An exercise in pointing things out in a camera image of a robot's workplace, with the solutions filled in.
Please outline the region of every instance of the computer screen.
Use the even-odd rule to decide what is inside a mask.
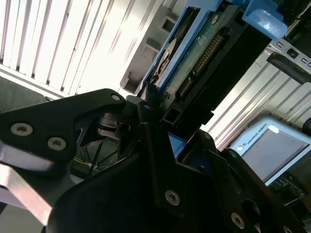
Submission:
[[[266,182],[308,146],[305,141],[281,130],[268,128],[242,157]]]

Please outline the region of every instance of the circuit board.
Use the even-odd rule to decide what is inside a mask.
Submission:
[[[168,81],[164,91],[160,95],[160,103],[164,103],[174,95],[183,82],[187,79],[193,68],[198,64],[209,44],[223,25],[224,17],[222,12],[215,12],[204,24],[193,44],[183,57],[176,71]]]

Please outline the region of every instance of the device label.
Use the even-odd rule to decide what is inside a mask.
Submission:
[[[259,130],[258,132],[255,133],[254,136],[252,136],[252,138],[247,142],[247,145],[250,144],[258,135],[259,133],[264,129],[266,128],[267,124],[264,124]]]

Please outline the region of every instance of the black metal bracket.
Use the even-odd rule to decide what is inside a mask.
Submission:
[[[272,191],[238,153],[217,151],[209,134],[199,130],[185,150],[184,164],[213,179],[222,217],[231,229],[262,233],[304,232]]]
[[[0,162],[64,174],[91,123],[104,113],[119,113],[124,106],[122,96],[103,89],[1,113]]]
[[[232,149],[224,149],[220,155],[242,178],[244,188],[239,194],[241,202],[251,200],[256,204],[260,212],[261,232],[304,232],[289,210],[238,153]]]
[[[155,206],[174,216],[186,210],[183,190],[168,133],[160,127],[156,111],[146,102],[138,104],[143,160],[151,177]]]

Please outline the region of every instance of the port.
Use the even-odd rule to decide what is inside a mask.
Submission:
[[[290,55],[290,57],[293,59],[295,59],[299,55],[299,53],[293,49],[287,50],[287,54]]]

